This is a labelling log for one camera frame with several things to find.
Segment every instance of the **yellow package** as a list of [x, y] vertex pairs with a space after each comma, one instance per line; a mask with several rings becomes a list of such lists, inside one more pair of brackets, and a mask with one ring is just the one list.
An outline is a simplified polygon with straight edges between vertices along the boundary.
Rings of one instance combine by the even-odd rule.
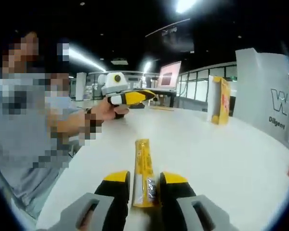
[[157, 201], [157, 194], [148, 139], [136, 141], [134, 181], [133, 206], [140, 208], [153, 207]]
[[207, 120], [227, 124], [230, 108], [230, 86], [223, 77], [209, 76]]

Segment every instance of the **fluorescent light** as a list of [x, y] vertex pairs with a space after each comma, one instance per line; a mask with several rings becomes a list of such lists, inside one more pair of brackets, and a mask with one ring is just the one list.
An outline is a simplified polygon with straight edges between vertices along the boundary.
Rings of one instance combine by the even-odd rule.
[[183, 13], [190, 9], [198, 0], [179, 0], [177, 5], [177, 13]]
[[69, 57], [71, 58], [74, 58], [74, 59], [77, 59], [77, 60], [80, 60], [86, 64], [89, 64], [91, 66], [94, 66], [96, 67], [97, 69], [103, 71], [103, 72], [106, 72], [106, 70], [104, 68], [102, 68], [101, 66], [97, 65], [96, 63], [94, 63], [93, 61], [91, 61], [90, 59], [84, 57], [82, 54], [76, 52], [75, 50], [69, 48], [68, 49], [68, 55]]
[[152, 66], [152, 63], [151, 62], [146, 62], [146, 64], [144, 66], [145, 66], [144, 67], [144, 74], [145, 74], [145, 73], [147, 73], [150, 70], [150, 68]]

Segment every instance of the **monitor screen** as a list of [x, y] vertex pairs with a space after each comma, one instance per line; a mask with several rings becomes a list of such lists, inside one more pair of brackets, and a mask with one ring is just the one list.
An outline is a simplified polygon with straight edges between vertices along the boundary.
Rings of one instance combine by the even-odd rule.
[[158, 78], [158, 88], [176, 89], [181, 62], [163, 66]]

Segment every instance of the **white table surface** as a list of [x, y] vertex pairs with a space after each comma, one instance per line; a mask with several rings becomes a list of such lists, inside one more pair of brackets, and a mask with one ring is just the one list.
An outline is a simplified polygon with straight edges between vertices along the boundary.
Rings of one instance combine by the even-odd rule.
[[131, 191], [124, 230], [146, 230], [148, 215], [130, 210], [135, 141], [140, 138], [150, 139], [156, 177], [162, 171], [186, 177], [196, 194], [228, 212], [241, 231], [262, 230], [289, 189], [289, 150], [256, 128], [236, 118], [217, 126], [197, 111], [136, 109], [123, 120], [103, 123], [96, 140], [80, 149], [52, 189], [37, 228], [57, 223], [61, 211], [94, 193], [103, 177], [128, 170]]

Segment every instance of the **black ceiling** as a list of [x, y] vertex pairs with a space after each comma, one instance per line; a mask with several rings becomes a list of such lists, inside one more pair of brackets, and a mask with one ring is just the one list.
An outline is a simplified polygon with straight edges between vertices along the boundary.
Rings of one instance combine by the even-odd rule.
[[[235, 61], [235, 50], [285, 52], [289, 40], [289, 5], [255, 0], [199, 0], [192, 10], [177, 14], [177, 0], [31, 1], [0, 6], [0, 44], [34, 30], [44, 39], [67, 39], [107, 70], [141, 71], [144, 60], [158, 60], [152, 71], [182, 60], [182, 71]], [[195, 53], [152, 53], [145, 35], [191, 18]], [[128, 66], [114, 66], [114, 58]], [[71, 64], [71, 73], [98, 71]]]

